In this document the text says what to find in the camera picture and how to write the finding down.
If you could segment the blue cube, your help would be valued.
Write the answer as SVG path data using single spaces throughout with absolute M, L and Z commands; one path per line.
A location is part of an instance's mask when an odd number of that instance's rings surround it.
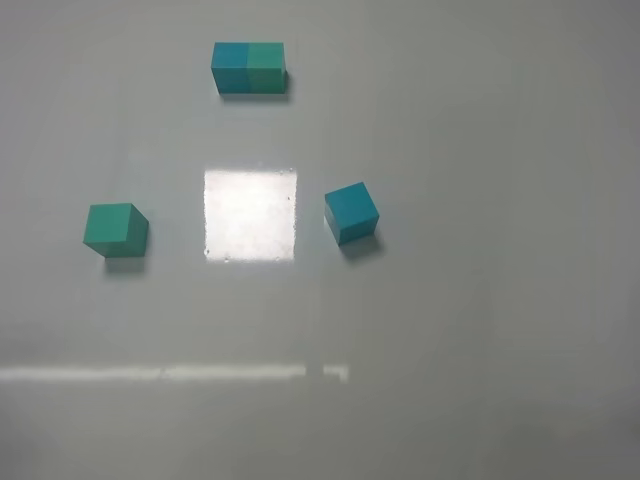
M 326 193 L 325 219 L 339 246 L 373 235 L 379 212 L 363 182 Z

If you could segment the green cube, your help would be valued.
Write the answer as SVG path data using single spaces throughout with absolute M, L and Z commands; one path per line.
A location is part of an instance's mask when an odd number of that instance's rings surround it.
M 132 203 L 94 204 L 83 243 L 104 258 L 144 257 L 148 231 L 149 221 Z

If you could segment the green template block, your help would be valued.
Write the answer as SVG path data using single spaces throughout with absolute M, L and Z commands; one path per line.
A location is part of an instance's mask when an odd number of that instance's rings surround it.
M 287 71 L 282 42 L 249 44 L 247 73 L 253 94 L 284 94 Z

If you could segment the blue template block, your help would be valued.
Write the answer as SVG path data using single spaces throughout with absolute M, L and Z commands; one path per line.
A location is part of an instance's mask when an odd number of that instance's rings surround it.
M 214 44 L 211 71 L 220 95 L 250 92 L 248 53 L 249 44 L 245 42 Z

